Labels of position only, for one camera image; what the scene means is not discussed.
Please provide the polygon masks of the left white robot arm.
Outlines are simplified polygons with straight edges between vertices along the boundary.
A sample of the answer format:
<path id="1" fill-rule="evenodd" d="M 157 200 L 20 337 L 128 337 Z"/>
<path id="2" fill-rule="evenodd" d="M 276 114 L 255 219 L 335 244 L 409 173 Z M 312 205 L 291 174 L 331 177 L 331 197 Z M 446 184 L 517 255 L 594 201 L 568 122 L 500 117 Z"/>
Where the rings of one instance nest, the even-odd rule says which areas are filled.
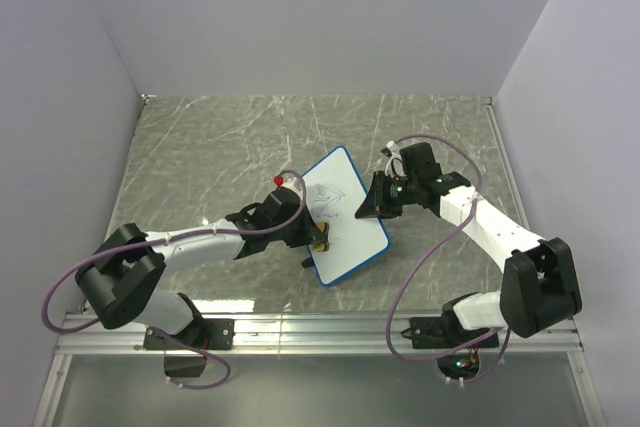
<path id="1" fill-rule="evenodd" d="M 129 223 L 98 249 L 99 259 L 81 268 L 75 281 L 108 330 L 135 322 L 164 331 L 180 349 L 202 337 L 202 315 L 183 293 L 159 287 L 161 279 L 210 261 L 237 260 L 263 252 L 273 242 L 290 248 L 328 249 L 329 225 L 315 221 L 302 195 L 278 187 L 208 226 L 144 232 Z"/>

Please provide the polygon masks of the yellow whiteboard eraser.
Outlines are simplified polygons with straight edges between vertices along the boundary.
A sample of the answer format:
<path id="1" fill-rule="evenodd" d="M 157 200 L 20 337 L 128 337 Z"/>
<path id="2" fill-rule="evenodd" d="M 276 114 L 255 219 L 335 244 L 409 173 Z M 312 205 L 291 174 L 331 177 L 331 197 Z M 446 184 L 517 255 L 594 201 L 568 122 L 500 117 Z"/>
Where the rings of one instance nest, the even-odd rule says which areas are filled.
<path id="1" fill-rule="evenodd" d="M 317 230 L 320 235 L 316 238 L 316 242 L 312 244 L 314 252 L 326 252 L 329 250 L 329 224 L 324 221 L 316 223 Z"/>

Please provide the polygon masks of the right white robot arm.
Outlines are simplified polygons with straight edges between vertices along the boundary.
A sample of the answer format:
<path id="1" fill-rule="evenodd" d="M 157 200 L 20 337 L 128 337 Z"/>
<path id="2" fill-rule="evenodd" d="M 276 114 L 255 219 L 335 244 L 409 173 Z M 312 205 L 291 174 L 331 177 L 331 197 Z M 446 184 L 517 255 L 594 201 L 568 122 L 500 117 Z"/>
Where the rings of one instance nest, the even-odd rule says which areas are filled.
<path id="1" fill-rule="evenodd" d="M 579 313 L 582 300 L 570 247 L 545 240 L 494 207 L 458 172 L 445 173 L 429 143 L 387 143 L 388 162 L 375 172 L 358 219 L 393 219 L 417 205 L 453 225 L 479 246 L 502 273 L 499 290 L 448 302 L 438 334 L 455 347 L 484 329 L 508 328 L 528 338 Z"/>

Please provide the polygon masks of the blue framed whiteboard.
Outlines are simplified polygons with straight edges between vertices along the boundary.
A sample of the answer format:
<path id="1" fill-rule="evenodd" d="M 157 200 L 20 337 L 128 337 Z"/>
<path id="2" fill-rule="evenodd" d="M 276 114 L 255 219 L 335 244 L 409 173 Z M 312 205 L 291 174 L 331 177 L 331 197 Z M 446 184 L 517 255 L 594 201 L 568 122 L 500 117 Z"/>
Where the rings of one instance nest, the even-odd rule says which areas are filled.
<path id="1" fill-rule="evenodd" d="M 389 250 L 391 238 L 382 220 L 355 217 L 367 188 L 346 147 L 335 147 L 302 178 L 311 217 L 328 224 L 328 249 L 309 251 L 321 285 L 340 282 Z"/>

